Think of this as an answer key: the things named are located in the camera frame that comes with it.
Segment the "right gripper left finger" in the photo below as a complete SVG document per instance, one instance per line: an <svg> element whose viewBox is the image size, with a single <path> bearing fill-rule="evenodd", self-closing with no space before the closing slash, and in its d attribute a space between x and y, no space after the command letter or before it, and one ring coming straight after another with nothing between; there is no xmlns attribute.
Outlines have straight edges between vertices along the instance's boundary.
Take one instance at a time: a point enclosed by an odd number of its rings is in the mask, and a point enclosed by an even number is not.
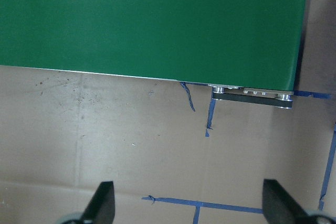
<svg viewBox="0 0 336 224"><path fill-rule="evenodd" d="M101 182L79 219L79 223L113 223L115 196L113 181Z"/></svg>

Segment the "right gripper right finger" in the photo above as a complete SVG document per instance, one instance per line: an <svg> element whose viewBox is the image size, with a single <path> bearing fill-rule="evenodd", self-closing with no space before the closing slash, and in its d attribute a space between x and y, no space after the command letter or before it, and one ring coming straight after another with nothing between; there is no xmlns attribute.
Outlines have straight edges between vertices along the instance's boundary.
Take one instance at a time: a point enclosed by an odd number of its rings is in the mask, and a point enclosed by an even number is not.
<svg viewBox="0 0 336 224"><path fill-rule="evenodd" d="M268 223L314 223L289 193L275 180L264 179L262 210Z"/></svg>

